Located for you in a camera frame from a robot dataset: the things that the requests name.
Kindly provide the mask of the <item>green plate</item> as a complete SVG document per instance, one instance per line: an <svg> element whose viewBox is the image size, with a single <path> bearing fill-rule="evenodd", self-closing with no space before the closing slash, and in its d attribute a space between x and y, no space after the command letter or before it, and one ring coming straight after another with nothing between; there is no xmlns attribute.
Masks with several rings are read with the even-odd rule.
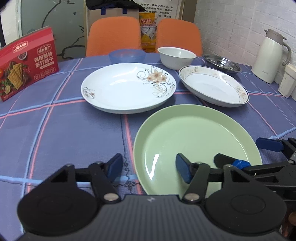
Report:
<svg viewBox="0 0 296 241"><path fill-rule="evenodd" d="M214 156L262 163L249 133L231 117L212 108L181 104L152 114L140 127L133 145L138 180L149 195L178 194L188 185L180 177L175 158L182 153L190 162L214 168Z"/></svg>

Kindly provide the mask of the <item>white gold-rimmed plate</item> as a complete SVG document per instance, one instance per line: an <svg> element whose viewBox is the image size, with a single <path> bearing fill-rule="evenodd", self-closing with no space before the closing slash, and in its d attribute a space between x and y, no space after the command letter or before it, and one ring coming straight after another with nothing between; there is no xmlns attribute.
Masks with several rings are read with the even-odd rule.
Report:
<svg viewBox="0 0 296 241"><path fill-rule="evenodd" d="M205 66L185 66L179 70L184 86L196 97L225 107L236 108L247 104L249 94L236 79Z"/></svg>

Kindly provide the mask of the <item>large white floral plate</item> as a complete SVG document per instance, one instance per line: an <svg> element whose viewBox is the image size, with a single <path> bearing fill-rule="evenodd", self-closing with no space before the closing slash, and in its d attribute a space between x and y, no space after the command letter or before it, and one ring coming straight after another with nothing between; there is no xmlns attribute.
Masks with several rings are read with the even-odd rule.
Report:
<svg viewBox="0 0 296 241"><path fill-rule="evenodd" d="M161 106L177 89L167 71L144 63L119 63L100 68L81 84L83 98L107 113L143 113Z"/></svg>

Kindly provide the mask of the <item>stainless steel bowl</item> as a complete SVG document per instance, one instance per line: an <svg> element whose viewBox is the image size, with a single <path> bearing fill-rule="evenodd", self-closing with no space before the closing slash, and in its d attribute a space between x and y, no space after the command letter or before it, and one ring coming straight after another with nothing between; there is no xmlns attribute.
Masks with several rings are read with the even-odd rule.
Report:
<svg viewBox="0 0 296 241"><path fill-rule="evenodd" d="M227 58L221 57L215 54L203 54L202 57L205 60L205 65L211 68L215 68L227 74L237 74L240 73L241 67L230 61Z"/></svg>

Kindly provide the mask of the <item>white bowl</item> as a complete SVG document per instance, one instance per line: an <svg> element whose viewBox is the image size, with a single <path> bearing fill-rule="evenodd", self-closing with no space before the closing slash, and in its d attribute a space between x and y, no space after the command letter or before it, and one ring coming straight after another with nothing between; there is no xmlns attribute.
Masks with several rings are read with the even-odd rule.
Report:
<svg viewBox="0 0 296 241"><path fill-rule="evenodd" d="M158 53L161 63L172 70L180 70L182 67L191 65L197 57L195 53L177 47L159 47Z"/></svg>

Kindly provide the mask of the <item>blue plastic bowl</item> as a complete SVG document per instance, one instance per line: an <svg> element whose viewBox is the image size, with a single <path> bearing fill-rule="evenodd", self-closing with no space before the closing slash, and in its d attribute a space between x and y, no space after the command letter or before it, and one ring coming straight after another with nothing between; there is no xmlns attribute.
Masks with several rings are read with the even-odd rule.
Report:
<svg viewBox="0 0 296 241"><path fill-rule="evenodd" d="M138 49L119 49L108 54L112 64L143 63L146 52Z"/></svg>

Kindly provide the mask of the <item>white cup with lid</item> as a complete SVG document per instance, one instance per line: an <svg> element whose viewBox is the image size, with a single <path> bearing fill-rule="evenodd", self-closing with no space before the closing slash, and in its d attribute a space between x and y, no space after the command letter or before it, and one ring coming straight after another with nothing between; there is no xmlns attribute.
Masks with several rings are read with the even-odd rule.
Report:
<svg viewBox="0 0 296 241"><path fill-rule="evenodd" d="M289 98L293 90L295 89L295 86L296 86L295 75L296 75L295 66L293 66L292 64L287 64L285 66L285 74L278 88L278 91L280 92L280 94L286 98Z"/></svg>

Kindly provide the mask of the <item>blue plaid tablecloth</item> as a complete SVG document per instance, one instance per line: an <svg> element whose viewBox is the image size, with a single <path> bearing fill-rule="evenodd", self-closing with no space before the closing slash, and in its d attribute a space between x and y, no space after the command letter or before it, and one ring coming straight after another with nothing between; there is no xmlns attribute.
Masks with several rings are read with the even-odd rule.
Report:
<svg viewBox="0 0 296 241"><path fill-rule="evenodd" d="M177 82L175 94L160 108L198 104L217 109L240 123L252 136L295 138L295 100L283 97L278 85L267 84L240 65L235 78L250 94L249 103L221 108L192 95L178 72L165 68L159 54L146 54L144 63L169 72ZM115 181L121 196L145 194L134 171L133 142L139 127L155 111L118 115L99 111L81 96L82 81L110 65L109 56L59 63L50 75L1 102L1 235L16 240L23 234L16 208L19 200L65 164L85 168L95 161L124 156L124 169Z"/></svg>

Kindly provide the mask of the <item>white thermos jug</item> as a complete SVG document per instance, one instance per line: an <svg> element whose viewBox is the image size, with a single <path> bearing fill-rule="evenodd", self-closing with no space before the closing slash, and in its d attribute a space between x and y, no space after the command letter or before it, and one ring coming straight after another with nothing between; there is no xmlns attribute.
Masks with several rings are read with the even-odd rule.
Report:
<svg viewBox="0 0 296 241"><path fill-rule="evenodd" d="M290 62L292 50L290 46L284 42L287 38L280 33L272 29L264 31L266 36L260 45L251 71L261 80L272 84L281 63L283 46L287 48L288 54L287 59L282 63L282 66L286 66Z"/></svg>

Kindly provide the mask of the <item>right orange chair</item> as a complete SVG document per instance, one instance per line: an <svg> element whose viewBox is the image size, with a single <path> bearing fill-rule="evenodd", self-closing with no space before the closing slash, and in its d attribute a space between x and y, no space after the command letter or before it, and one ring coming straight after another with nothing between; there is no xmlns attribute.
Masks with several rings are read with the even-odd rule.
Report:
<svg viewBox="0 0 296 241"><path fill-rule="evenodd" d="M156 30L156 52L160 47L177 47L189 50L201 57L202 38L198 27L191 22L162 19Z"/></svg>

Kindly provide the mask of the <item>orange chair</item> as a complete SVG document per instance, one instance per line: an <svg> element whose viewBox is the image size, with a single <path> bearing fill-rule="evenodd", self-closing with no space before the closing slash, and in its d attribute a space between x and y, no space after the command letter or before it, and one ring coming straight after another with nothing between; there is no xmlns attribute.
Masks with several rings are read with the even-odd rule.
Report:
<svg viewBox="0 0 296 241"><path fill-rule="evenodd" d="M120 49L142 48L139 21L131 16L96 20L89 31L86 57L108 55Z"/></svg>
<svg viewBox="0 0 296 241"><path fill-rule="evenodd" d="M198 27L191 22L162 19L156 30L156 52L160 47L177 47L189 50L201 57L202 38Z"/></svg>

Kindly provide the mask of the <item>red cracker box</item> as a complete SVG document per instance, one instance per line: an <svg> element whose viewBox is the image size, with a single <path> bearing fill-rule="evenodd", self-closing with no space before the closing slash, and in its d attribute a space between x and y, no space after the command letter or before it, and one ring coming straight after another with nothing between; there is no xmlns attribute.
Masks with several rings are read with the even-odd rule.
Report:
<svg viewBox="0 0 296 241"><path fill-rule="evenodd" d="M59 71L51 27L24 35L1 48L1 101Z"/></svg>

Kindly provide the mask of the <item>left orange chair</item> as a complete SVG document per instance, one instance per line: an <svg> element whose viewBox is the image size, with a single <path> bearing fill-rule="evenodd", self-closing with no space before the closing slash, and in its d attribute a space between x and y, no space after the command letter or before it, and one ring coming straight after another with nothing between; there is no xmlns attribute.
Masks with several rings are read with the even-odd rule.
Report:
<svg viewBox="0 0 296 241"><path fill-rule="evenodd" d="M139 21L131 16L96 20L89 31L86 57L108 55L120 49L142 48Z"/></svg>

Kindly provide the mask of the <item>yellow snack bag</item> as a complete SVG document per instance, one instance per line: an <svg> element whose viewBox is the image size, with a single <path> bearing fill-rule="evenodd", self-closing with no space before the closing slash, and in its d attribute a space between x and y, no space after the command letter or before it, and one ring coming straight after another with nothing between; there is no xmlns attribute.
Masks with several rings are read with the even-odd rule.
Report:
<svg viewBox="0 0 296 241"><path fill-rule="evenodd" d="M142 50L147 53L154 53L156 50L156 13L139 13Z"/></svg>

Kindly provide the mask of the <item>cardboard box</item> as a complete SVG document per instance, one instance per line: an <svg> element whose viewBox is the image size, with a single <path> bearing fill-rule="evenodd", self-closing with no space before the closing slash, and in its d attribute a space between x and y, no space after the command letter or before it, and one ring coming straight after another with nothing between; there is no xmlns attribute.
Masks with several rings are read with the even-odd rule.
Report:
<svg viewBox="0 0 296 241"><path fill-rule="evenodd" d="M120 9L120 8L109 8L109 9L95 9L90 10L86 4L84 4L84 38L85 45L88 42L88 35L92 24L102 18L108 18L113 16L130 16L139 20L138 9Z"/></svg>

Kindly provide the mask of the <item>black cloth on box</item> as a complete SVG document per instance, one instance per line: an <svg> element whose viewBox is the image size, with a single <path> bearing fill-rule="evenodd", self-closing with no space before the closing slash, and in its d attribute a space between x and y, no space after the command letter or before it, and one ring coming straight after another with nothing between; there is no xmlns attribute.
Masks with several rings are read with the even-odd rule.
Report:
<svg viewBox="0 0 296 241"><path fill-rule="evenodd" d="M137 9L139 12L144 12L145 8L135 1L129 0L86 0L86 6L89 10L95 9L110 9L110 8L120 8L120 9Z"/></svg>

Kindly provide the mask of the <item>wall poster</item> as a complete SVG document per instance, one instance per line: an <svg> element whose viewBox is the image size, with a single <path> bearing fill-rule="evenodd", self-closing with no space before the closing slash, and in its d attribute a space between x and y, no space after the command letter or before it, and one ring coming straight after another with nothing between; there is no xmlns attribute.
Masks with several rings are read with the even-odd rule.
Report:
<svg viewBox="0 0 296 241"><path fill-rule="evenodd" d="M184 0L135 0L147 13L155 13L158 20L163 18L180 19L183 14Z"/></svg>

